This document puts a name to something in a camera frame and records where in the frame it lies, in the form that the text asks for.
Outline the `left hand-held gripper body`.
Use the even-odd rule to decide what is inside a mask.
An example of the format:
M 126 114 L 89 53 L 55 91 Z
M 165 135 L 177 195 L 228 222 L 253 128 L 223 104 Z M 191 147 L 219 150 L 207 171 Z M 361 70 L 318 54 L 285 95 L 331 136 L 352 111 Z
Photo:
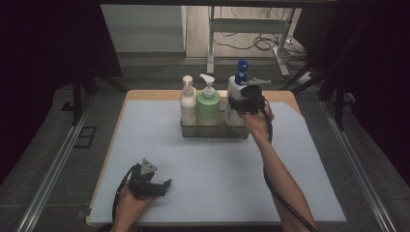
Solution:
M 151 182 L 157 170 L 158 168 L 147 159 L 143 159 L 142 163 L 137 163 L 132 168 L 129 188 L 136 198 L 142 199 L 166 195 L 168 188 L 165 188 L 163 183 L 153 184 Z

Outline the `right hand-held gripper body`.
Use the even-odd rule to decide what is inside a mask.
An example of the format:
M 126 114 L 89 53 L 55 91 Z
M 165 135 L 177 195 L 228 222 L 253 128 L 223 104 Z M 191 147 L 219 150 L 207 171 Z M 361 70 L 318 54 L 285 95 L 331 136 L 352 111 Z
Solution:
M 240 94 L 242 100 L 237 102 L 237 109 L 242 112 L 257 113 L 264 108 L 265 97 L 262 94 L 261 85 L 271 84 L 270 80 L 254 78 L 242 83 Z

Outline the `white bottle with blue pump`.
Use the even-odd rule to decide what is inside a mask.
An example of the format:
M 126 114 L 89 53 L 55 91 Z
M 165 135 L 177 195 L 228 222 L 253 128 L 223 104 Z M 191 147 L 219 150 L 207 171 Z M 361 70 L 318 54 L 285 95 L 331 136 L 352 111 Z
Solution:
M 237 73 L 229 77 L 227 86 L 227 99 L 230 98 L 241 101 L 243 99 L 240 91 L 244 88 L 243 82 L 248 80 L 247 71 L 249 65 L 246 60 L 240 59 L 237 64 Z M 229 127 L 243 127 L 245 121 L 238 115 L 237 111 L 233 109 L 228 103 L 224 110 L 224 120 Z

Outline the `green bottle with white pump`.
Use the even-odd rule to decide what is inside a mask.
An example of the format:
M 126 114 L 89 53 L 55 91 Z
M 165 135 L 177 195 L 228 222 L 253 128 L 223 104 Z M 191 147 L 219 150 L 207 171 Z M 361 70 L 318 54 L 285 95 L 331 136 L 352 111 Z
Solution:
M 214 126 L 220 112 L 220 93 L 213 87 L 215 79 L 202 74 L 206 87 L 197 93 L 197 124 L 199 126 Z

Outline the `grey metal mesh basket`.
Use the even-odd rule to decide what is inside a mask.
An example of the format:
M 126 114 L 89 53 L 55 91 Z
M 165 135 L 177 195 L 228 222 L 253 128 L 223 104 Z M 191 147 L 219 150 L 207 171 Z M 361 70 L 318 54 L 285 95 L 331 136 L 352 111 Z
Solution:
M 227 106 L 226 97 L 220 99 L 220 110 L 217 122 L 212 126 L 184 126 L 180 124 L 184 137 L 206 137 L 206 138 L 243 138 L 249 137 L 246 127 L 229 127 L 224 120 L 224 111 Z

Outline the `cream bottle with cream pump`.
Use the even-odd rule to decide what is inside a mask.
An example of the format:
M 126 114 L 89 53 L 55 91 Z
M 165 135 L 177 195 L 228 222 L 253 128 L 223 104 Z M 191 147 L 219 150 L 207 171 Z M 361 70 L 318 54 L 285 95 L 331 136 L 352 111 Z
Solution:
M 183 89 L 181 91 L 180 108 L 183 126 L 196 125 L 196 89 L 192 86 L 193 78 L 190 75 L 183 77 Z

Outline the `person's left hand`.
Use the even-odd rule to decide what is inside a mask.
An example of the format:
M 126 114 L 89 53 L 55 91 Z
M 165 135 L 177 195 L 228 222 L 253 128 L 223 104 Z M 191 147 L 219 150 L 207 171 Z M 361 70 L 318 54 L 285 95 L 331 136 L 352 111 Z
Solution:
M 113 225 L 133 226 L 153 201 L 153 197 L 137 199 L 128 186 L 123 187 L 120 192 Z

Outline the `person's right hand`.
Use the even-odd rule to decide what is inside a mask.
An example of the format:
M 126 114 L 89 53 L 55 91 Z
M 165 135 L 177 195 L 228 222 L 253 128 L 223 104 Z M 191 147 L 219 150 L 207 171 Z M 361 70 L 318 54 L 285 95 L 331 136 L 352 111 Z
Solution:
M 256 114 L 239 111 L 238 115 L 245 121 L 246 128 L 254 139 L 270 138 L 275 115 L 269 105 L 266 105 L 263 110 Z

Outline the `black metal stand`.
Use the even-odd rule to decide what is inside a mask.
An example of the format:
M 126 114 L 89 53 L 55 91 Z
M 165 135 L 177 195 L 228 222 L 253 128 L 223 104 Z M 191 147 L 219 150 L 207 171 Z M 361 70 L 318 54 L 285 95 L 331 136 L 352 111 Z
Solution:
M 317 93 L 321 101 L 327 101 L 332 94 L 336 94 L 334 120 L 340 130 L 344 130 L 342 123 L 342 111 L 344 106 L 344 80 L 338 73 L 340 65 L 333 65 L 325 71 L 316 72 L 309 80 L 300 84 L 297 87 L 290 89 L 290 86 L 302 78 L 304 74 L 309 72 L 313 65 L 305 64 L 301 67 L 289 80 L 281 87 L 281 90 L 289 90 L 294 95 L 306 90 L 307 88 L 323 81 L 323 85 Z
M 81 89 L 87 95 L 95 96 L 99 88 L 95 78 L 99 78 L 118 90 L 127 93 L 129 88 L 115 80 L 109 74 L 99 71 L 97 68 L 88 65 L 77 66 L 73 72 L 73 126 L 75 126 L 83 115 Z

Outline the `white metal desk frame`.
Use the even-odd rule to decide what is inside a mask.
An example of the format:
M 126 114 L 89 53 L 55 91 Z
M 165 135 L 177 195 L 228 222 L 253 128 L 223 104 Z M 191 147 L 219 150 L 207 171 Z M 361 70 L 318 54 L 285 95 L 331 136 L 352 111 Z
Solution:
M 279 34 L 278 45 L 273 48 L 279 69 L 284 78 L 290 76 L 290 72 L 283 60 L 282 52 L 284 44 L 292 24 L 296 10 L 291 9 L 286 19 L 269 18 L 226 18 L 215 17 L 215 7 L 211 6 L 209 13 L 209 42 L 207 51 L 206 73 L 214 73 L 214 34 L 215 33 L 252 33 L 252 34 Z

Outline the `aluminium rail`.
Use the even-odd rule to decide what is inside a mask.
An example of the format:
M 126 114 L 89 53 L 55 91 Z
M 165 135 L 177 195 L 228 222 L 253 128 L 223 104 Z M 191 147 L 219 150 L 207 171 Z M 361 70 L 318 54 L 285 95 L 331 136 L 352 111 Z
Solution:
M 350 141 L 347 138 L 345 132 L 339 127 L 335 119 L 336 114 L 334 113 L 332 106 L 326 102 L 320 102 L 322 108 L 326 112 L 327 120 L 334 131 L 341 147 L 346 155 L 346 159 L 351 166 L 353 174 L 362 190 L 362 193 L 372 210 L 372 213 L 377 220 L 379 227 L 382 232 L 396 232 L 396 228 L 392 222 L 390 214 L 382 202 L 379 194 L 376 192 L 373 184 L 370 182 L 361 162 L 359 161 L 356 152 L 354 151 Z
M 28 205 L 15 232 L 33 232 L 44 210 L 45 204 L 68 160 L 68 157 L 73 149 L 73 145 L 89 115 L 93 101 L 94 97 L 85 98 L 84 105 L 81 107 L 82 113 L 80 114 L 78 121 L 71 126 L 68 135 L 66 136 L 52 164 L 49 166 L 46 175 Z

